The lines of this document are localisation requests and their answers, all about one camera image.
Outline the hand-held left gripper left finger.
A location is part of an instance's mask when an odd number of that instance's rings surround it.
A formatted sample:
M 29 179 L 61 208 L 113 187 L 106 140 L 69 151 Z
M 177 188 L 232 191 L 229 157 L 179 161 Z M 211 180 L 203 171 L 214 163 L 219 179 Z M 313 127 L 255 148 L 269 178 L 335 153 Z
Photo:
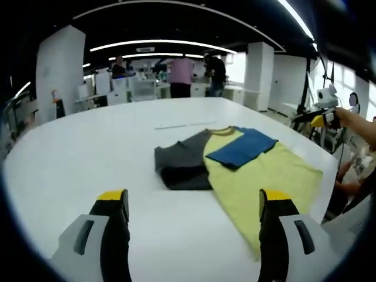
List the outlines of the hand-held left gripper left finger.
M 59 236 L 49 264 L 65 281 L 131 281 L 128 191 L 101 194 Z

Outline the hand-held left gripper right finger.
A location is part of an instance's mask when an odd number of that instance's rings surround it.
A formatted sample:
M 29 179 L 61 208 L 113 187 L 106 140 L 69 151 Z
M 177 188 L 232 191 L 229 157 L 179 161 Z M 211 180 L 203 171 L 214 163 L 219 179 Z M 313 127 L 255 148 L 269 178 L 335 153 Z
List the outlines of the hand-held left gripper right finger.
M 287 194 L 261 189 L 259 196 L 259 281 L 324 281 L 343 257 L 331 236 Z

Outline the person's right hand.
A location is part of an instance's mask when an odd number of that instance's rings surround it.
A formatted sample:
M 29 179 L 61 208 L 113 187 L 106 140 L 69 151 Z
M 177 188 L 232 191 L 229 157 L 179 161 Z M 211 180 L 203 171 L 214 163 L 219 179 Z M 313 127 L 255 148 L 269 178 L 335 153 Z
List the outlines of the person's right hand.
M 351 127 L 358 117 L 356 113 L 344 108 L 336 108 L 335 115 L 338 117 L 339 123 L 342 127 Z

